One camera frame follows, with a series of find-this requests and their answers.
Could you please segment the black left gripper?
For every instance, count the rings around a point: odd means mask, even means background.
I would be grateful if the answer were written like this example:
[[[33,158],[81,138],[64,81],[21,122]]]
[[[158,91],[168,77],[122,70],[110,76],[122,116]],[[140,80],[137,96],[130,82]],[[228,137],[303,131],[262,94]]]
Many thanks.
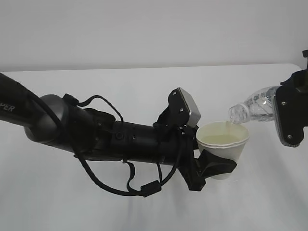
[[[190,191],[199,192],[205,186],[205,179],[214,178],[215,180],[226,180],[237,167],[233,160],[216,156],[211,152],[203,149],[197,165],[197,159],[194,157],[194,150],[197,149],[196,132],[199,128],[188,126],[169,126],[156,125],[158,129],[158,144],[161,146],[162,141],[168,141],[176,144],[175,160],[169,174],[162,179],[160,164],[157,163],[160,186],[165,185],[178,170],[184,178]]]

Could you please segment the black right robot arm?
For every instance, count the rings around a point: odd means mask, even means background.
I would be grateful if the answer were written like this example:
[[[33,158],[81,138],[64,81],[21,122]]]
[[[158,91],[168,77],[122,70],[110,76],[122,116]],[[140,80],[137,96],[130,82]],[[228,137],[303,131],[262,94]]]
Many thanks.
[[[308,93],[308,67],[306,69],[294,72],[281,86],[289,86],[295,89],[300,94]]]

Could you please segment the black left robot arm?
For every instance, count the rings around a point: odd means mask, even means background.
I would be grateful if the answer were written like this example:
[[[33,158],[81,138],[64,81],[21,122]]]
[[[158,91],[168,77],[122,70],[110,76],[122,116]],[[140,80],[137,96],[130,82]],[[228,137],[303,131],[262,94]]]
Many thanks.
[[[200,191],[206,178],[231,173],[237,164],[229,157],[197,149],[196,133],[201,117],[192,98],[182,88],[174,89],[168,106],[152,126],[125,122],[116,112],[111,115],[89,108],[92,98],[80,102],[66,94],[38,97],[19,82],[0,76],[0,118],[24,128],[27,137],[41,144],[72,152],[91,180],[103,190],[121,196],[147,197],[161,191],[178,170],[191,191]],[[169,174],[142,185],[127,185],[125,191],[102,183],[89,161],[122,161],[135,176],[134,162],[171,165]]]

